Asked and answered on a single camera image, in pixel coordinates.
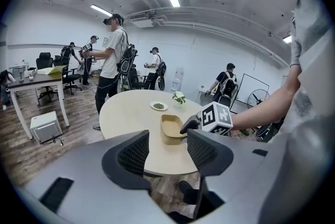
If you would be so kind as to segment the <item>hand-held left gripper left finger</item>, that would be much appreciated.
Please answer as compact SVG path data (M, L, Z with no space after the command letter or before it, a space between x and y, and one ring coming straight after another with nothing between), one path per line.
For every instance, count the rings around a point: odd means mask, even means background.
M174 224L143 177L149 132L70 150L41 170L22 199L45 224Z

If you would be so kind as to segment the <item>black office chair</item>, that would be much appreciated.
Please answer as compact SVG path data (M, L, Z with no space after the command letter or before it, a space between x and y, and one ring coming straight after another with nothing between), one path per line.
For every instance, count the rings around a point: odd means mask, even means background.
M36 59L36 65L37 65L38 70L53 67L53 58L51 57L51 54L49 52L40 53L39 58ZM45 96L48 96L49 102L51 102L52 100L51 95L57 94L57 92L50 86L38 88L37 90L41 91L43 89L45 89L45 91L41 92L39 96L37 97L38 104L39 104L39 101Z
M80 79L79 74L75 74L76 69L69 68L69 59L62 58L60 55L56 55L53 60L54 66L64 66L62 70L62 82L63 89L70 90L70 94L74 95L73 89L79 89L82 91L82 88L77 86L75 81Z
M131 68L129 71L129 89L144 89L144 82L139 81L136 68Z

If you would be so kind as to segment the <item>person's right forearm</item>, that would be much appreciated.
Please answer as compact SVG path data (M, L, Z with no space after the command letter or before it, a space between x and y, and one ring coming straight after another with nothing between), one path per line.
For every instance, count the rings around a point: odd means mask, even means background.
M300 87L298 76L302 70L292 65L285 84L259 105L232 116L233 130L264 126L285 117L295 93Z

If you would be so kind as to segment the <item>black standing fan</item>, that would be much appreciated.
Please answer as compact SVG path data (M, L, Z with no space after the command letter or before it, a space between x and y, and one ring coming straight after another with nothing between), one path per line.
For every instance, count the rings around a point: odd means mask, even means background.
M265 101L269 97L269 94L266 90L264 89L256 89L254 90L248 97L247 99L247 107L248 109L256 107L263 101ZM267 132L269 131L270 124L261 126L257 132L256 132L256 137L258 140L262 140Z

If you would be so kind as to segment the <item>open white yellow box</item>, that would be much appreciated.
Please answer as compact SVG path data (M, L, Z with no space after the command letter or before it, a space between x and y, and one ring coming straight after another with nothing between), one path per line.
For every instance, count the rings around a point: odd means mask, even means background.
M55 66L50 68L44 68L44 69L38 69L37 74L41 75L55 75L56 73L61 74L63 73L63 70L67 68L67 65L61 65L61 66Z

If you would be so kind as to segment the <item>white flower potted plant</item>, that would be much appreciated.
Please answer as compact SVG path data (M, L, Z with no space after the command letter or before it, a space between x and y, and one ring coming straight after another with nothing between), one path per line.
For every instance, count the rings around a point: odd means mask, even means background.
M181 108L183 104L185 104L186 102L186 97L185 95L180 92L180 91L176 91L173 96L172 99L174 100L174 107L175 108Z

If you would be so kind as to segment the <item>black-framed whiteboard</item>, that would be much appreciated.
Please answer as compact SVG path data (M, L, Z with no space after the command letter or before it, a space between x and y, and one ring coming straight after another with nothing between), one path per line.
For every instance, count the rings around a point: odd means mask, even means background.
M244 74L239 89L231 102L230 112L238 114L247 110L247 99L249 95L256 89L264 89L269 93L269 88L266 83Z

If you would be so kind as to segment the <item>white box appliance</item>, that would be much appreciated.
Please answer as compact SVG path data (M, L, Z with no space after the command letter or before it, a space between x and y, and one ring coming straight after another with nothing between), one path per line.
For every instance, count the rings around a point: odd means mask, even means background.
M55 111L31 118L30 131L39 144L52 141L62 135Z

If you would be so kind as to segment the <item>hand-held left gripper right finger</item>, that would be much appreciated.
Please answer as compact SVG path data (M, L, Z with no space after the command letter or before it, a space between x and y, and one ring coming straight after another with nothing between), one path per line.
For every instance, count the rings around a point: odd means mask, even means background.
M262 143L188 131L187 150L200 173L197 223L260 224L279 174L287 137Z

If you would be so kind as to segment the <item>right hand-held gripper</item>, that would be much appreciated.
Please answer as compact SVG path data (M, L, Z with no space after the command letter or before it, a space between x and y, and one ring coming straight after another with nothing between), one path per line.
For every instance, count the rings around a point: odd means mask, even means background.
M229 107L218 102L211 102L192 115L180 129L182 137L187 136L189 129L203 130L221 136L229 136L233 124Z

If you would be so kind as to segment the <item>white plate of green peas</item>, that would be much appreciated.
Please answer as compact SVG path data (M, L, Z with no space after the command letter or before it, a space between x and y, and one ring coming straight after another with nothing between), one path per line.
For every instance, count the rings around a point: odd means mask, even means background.
M166 111L168 109L168 105L162 102L151 102L150 107L158 111Z

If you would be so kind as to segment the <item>white-framed desk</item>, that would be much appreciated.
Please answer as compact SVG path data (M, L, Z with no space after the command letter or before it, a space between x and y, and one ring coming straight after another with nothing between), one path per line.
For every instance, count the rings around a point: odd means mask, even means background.
M21 109L18 105L18 101L16 98L16 92L17 91L25 91L25 90L30 90L30 89L36 89L40 87L46 87L46 86L56 86L58 89L58 98L59 98L59 103L63 115L63 119L65 121L66 126L68 127L69 120L65 111L65 106L64 106L64 93L63 93L63 82L62 82L62 73L52 73L50 75L44 75L44 74L35 74L33 76L33 79L24 79L23 82L14 82L9 86L10 90L10 95L12 97L12 101L14 104L14 108L16 111L16 114L19 118L19 121L24 128L25 134L29 138L29 140L32 140L32 134L30 132L30 129L28 128L26 121L23 117L23 114L21 112Z

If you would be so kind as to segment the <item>person's grey t-shirt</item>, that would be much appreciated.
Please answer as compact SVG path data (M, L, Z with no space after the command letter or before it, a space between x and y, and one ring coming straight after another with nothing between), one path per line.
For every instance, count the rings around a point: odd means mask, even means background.
M322 0L298 0L291 23L291 66L302 67L301 60L311 48L317 48L331 38L332 20ZM293 134L303 127L316 127L320 116L316 113L310 98L301 85L295 93L285 120L271 140L275 141L285 133Z

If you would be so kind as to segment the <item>white water dispenser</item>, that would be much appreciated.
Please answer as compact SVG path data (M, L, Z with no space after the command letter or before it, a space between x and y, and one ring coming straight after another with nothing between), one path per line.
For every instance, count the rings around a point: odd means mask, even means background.
M184 76L184 69L182 67L178 67L176 69L174 79L172 80L172 92L178 92L181 90L182 80Z

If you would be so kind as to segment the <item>white ceiling air conditioner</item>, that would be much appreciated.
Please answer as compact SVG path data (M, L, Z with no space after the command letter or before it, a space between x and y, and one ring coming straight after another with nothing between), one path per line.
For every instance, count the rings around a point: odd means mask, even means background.
M127 20L138 28L153 27L152 17L155 16L153 12L141 12L128 16Z

